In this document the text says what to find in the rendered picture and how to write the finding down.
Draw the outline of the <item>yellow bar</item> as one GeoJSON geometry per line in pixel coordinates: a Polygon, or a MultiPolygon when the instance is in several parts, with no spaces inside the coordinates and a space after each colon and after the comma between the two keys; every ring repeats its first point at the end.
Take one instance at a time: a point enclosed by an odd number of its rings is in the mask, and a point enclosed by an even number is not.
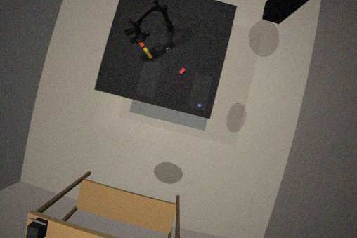
{"type": "Polygon", "coordinates": [[[150,55],[150,52],[149,52],[148,49],[145,47],[145,45],[143,44],[143,42],[140,43],[140,45],[142,46],[143,50],[147,53],[149,59],[151,59],[152,56],[150,55]]]}

